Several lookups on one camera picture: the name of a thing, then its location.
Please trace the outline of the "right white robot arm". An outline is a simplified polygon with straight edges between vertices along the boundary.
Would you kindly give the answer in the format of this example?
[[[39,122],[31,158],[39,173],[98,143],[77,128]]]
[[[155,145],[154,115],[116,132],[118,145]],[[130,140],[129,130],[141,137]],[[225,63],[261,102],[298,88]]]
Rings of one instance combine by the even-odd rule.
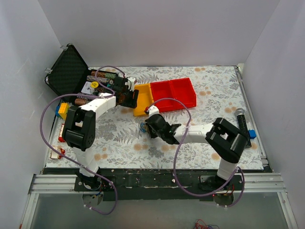
[[[216,185],[228,189],[233,184],[231,174],[248,144],[248,134],[224,118],[217,118],[206,125],[169,124],[161,114],[145,120],[150,138],[161,138],[170,145],[203,143],[209,144],[221,157]]]

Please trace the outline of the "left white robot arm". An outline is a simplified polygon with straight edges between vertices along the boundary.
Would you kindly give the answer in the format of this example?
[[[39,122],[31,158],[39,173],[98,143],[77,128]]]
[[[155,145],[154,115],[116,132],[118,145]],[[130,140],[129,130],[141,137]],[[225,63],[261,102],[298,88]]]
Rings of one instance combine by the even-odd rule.
[[[101,178],[96,176],[99,166],[91,148],[95,140],[96,121],[117,105],[136,108],[139,95],[135,89],[136,82],[134,77],[117,76],[112,83],[102,87],[96,98],[85,105],[71,106],[67,111],[62,137],[80,164],[77,176],[89,190],[96,191],[102,184]]]

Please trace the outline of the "yellow plastic bin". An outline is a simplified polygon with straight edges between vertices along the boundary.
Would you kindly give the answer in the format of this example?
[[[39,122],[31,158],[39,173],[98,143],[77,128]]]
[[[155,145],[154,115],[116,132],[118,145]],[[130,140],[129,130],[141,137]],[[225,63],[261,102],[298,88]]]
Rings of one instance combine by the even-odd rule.
[[[135,85],[135,89],[139,91],[137,99],[137,107],[133,110],[135,117],[146,115],[145,109],[151,105],[154,100],[151,91],[151,85],[149,83]]]

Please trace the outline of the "red double plastic bin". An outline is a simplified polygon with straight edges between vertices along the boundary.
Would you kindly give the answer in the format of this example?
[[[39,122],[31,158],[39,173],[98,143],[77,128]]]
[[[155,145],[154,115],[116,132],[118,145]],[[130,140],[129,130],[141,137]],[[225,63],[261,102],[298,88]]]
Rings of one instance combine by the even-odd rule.
[[[173,98],[182,102],[187,108],[197,106],[197,97],[190,78],[173,79],[150,83],[153,99]],[[183,106],[173,100],[163,100],[156,104],[159,111],[171,112],[183,109]]]

